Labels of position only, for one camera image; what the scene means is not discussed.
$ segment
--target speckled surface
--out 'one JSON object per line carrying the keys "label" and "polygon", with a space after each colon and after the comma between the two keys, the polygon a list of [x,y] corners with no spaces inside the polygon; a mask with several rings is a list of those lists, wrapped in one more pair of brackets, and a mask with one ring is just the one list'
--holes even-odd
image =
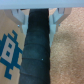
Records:
{"label": "speckled surface", "polygon": [[73,8],[51,47],[51,84],[84,84],[84,8]]}

